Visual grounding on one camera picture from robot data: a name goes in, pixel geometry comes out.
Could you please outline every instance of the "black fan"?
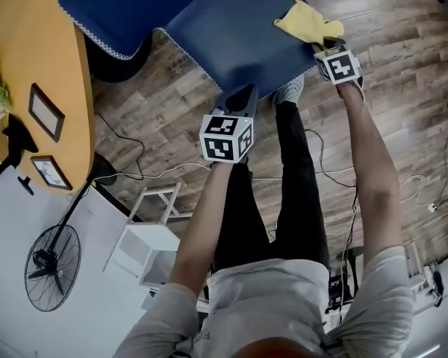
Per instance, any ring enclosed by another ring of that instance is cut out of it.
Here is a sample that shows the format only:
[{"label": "black fan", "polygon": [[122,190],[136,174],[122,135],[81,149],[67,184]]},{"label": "black fan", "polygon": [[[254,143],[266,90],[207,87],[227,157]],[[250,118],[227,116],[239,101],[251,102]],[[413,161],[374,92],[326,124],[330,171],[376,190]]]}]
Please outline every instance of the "black fan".
[{"label": "black fan", "polygon": [[[81,246],[78,234],[67,222],[93,180],[113,174],[116,174],[113,166],[95,154],[87,182],[63,220],[43,232],[28,252],[25,288],[28,299],[38,310],[51,312],[68,298],[80,268]],[[100,184],[110,186],[115,181],[116,176],[102,178]]]}]

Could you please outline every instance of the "blue cushion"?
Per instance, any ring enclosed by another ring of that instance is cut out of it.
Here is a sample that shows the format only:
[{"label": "blue cushion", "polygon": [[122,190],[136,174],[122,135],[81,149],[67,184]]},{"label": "blue cushion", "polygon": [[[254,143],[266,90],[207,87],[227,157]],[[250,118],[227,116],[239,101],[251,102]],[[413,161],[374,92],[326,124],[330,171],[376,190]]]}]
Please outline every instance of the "blue cushion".
[{"label": "blue cushion", "polygon": [[194,0],[167,33],[228,92],[255,84],[259,96],[315,65],[309,44],[277,28],[294,0]]},{"label": "blue cushion", "polygon": [[131,58],[145,36],[165,26],[192,0],[58,0],[73,21],[119,59]]}]

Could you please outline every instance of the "gray t-shirt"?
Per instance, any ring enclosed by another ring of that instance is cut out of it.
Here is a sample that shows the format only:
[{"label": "gray t-shirt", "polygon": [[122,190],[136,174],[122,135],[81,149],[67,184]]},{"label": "gray t-shirt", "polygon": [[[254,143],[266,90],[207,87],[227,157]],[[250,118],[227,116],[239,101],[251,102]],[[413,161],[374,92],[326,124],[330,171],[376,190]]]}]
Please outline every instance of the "gray t-shirt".
[{"label": "gray t-shirt", "polygon": [[329,334],[322,321],[329,273],[319,263],[266,260],[223,269],[208,285],[210,312],[200,332],[196,295],[168,284],[115,358],[229,358],[270,337],[332,357],[399,357],[411,329],[413,296],[403,247],[389,248],[367,264],[345,320]]}]

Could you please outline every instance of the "person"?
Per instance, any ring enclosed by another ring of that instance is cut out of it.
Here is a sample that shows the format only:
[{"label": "person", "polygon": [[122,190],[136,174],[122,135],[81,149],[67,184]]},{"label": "person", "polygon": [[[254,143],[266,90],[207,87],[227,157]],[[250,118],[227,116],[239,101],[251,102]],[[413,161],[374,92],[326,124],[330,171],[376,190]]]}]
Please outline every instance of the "person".
[{"label": "person", "polygon": [[[354,83],[337,87],[348,114],[364,227],[364,275],[343,322],[325,334],[327,248],[314,163],[299,115],[300,76],[275,96],[284,166],[276,240],[269,242],[246,163],[215,163],[170,280],[118,347],[116,358],[397,357],[413,296],[392,159]],[[208,280],[209,316],[196,299]]]}]

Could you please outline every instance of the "laminate floor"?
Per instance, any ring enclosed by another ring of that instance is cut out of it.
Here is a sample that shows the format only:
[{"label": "laminate floor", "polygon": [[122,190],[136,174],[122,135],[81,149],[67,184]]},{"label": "laminate floor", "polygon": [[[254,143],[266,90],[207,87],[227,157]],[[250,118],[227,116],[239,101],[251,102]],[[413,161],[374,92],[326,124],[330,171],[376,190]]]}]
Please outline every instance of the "laminate floor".
[{"label": "laminate floor", "polygon": [[[396,164],[400,182],[412,175],[426,177],[419,197],[402,203],[405,240],[416,241],[424,261],[446,256],[448,201],[436,213],[419,204],[440,201],[448,177],[444,164],[448,137],[448,4],[436,0],[308,2],[324,17],[343,22],[345,38],[363,66],[368,107]],[[199,127],[202,116],[211,110],[220,93],[212,80],[163,34],[155,33],[152,55],[136,76],[121,84],[94,81],[93,93],[96,112],[116,132],[143,142],[145,151],[140,167],[145,175],[158,175],[181,163],[205,164]],[[335,88],[324,83],[315,69],[306,74],[300,110],[306,128],[317,131],[324,139],[324,169],[350,167],[349,129],[343,102]],[[281,176],[276,124],[267,100],[259,104],[256,131],[257,140],[249,161],[254,176]],[[116,169],[139,174],[135,160],[142,149],[138,144],[116,138],[99,117],[96,117],[96,138],[96,150]],[[309,133],[308,142],[316,171],[320,171],[320,140]],[[131,208],[144,185],[151,189],[181,181],[176,206],[186,212],[195,207],[207,174],[198,166],[183,166],[159,179],[138,181],[118,177],[109,190]],[[352,170],[332,176],[344,183],[355,182]],[[322,175],[318,175],[317,181],[334,256],[343,249],[355,190],[339,186]],[[421,180],[415,178],[404,185],[402,199],[412,196],[420,184]],[[254,191],[264,223],[268,230],[273,230],[281,205],[281,182],[256,180]],[[448,183],[442,199],[448,200]],[[155,202],[146,202],[138,212],[145,219],[158,213]],[[185,222],[170,227],[180,236]],[[353,245],[362,242],[358,222]]]}]

